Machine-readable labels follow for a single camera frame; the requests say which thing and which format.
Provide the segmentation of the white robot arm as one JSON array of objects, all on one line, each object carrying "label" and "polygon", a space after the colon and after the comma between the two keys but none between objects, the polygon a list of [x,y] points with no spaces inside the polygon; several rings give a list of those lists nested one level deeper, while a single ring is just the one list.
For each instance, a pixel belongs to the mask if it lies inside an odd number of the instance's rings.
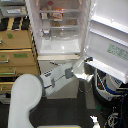
[{"label": "white robot arm", "polygon": [[86,57],[75,64],[60,64],[39,76],[23,74],[18,77],[11,90],[7,128],[34,128],[29,114],[38,105],[41,97],[55,94],[74,78],[90,82],[92,75],[87,73],[85,65],[92,61],[92,57]]}]

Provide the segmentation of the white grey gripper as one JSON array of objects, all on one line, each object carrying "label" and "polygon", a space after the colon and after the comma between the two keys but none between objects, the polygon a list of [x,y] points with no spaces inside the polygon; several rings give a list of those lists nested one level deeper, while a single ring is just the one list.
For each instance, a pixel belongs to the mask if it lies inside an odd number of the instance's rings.
[{"label": "white grey gripper", "polygon": [[93,61],[93,57],[88,57],[83,60],[78,60],[73,65],[73,74],[75,76],[83,76],[85,74],[84,63]]}]

